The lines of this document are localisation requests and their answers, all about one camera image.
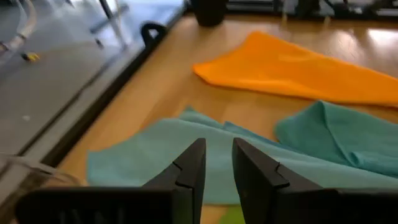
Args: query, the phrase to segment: orange cloth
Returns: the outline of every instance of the orange cloth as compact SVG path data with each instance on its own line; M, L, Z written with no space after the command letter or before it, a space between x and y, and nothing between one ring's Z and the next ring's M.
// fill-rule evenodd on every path
M398 79L327 57L262 32L193 66L206 82L339 103L398 104Z

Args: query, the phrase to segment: towel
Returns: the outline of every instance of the towel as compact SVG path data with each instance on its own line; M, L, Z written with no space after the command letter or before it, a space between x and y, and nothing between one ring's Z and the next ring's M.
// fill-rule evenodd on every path
M398 79L262 32L236 50L193 66L206 82L339 103L398 104Z
M243 211L240 206L230 206L218 221L219 224L244 224Z
M323 187L397 188L398 179L294 152L247 129L219 122L188 108L179 118L161 119L109 149L90 152L90 185L141 186L165 169L197 138L206 138L203 203L238 204L233 177L233 138L247 140L262 152Z
M398 177L398 124L318 101L280 121L274 132L295 152Z

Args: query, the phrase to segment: green cloth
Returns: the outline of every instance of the green cloth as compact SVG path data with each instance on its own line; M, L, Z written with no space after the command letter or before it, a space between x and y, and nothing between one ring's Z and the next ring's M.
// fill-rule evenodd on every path
M240 206L230 206L221 217L219 224L244 224L243 212Z
M179 118L161 119L128 140L90 152L90 185L141 186L165 169L197 138L206 138L204 203L239 204L233 177L232 143L240 137L300 175L323 187L398 188L398 179L286 149L232 123L220 124L192 109Z
M280 121L283 145L309 156L398 177L398 125L318 101Z

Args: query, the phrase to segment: wooden table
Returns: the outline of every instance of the wooden table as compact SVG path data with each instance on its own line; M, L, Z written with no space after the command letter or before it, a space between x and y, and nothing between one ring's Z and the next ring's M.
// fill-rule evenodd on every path
M261 30L398 77L398 33L394 27L397 25L375 22L331 21L326 26L308 21L281 23L272 17L228 16L222 25L209 29L199 27L192 16L184 17L59 168L84 180L87 151L110 147L158 119L178 116L187 105L219 122L232 121L275 139L272 128L276 122L304 109L312 100L211 86L192 72L192 64L215 58L238 46L250 32ZM397 109L355 108L398 123ZM225 210L204 206L202 223L217 223Z

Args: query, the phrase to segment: black object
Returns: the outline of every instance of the black object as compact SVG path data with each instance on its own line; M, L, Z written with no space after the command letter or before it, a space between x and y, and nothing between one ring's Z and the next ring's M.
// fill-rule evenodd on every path
M335 14L330 15L334 19L398 20L398 6L394 5L395 0L374 0L370 3L358 3L358 1L350 3L349 0L343 0L342 3L331 3L329 0L298 0L295 11L288 11L286 14L290 18L297 19L323 19L325 15L320 14L318 7L320 1L325 1L334 10ZM226 4L226 13L281 16L282 6L281 0L229 0ZM188 6L188 9L195 11L193 6Z
M2 5L13 5L14 3L11 0L0 0L0 6Z
M153 37L150 33L152 30L157 32L157 35L155 35L155 37ZM155 42L155 38L158 36L164 37L166 35L166 33L167 33L166 27L164 27L161 24L154 23L154 22L145 23L141 27L141 36L142 36L142 39L144 40L145 46L148 46L151 43Z
M26 53L22 53L21 54L21 57L22 57L22 59L24 59L25 61L29 61L29 57L27 56L27 54Z
M102 42L99 39L95 38L94 40L100 49L104 49L104 45L102 44Z
M246 224L398 222L398 191L324 189L243 139L233 167Z
M206 140L197 139L142 187L58 187L33 191L16 206L19 224L199 224Z
M109 7L108 2L106 0L99 0L99 3L101 4L101 7L103 8L105 15L108 19L111 19L113 17L113 12L111 8Z
M217 26L224 20L227 0L191 0L192 10L201 26Z

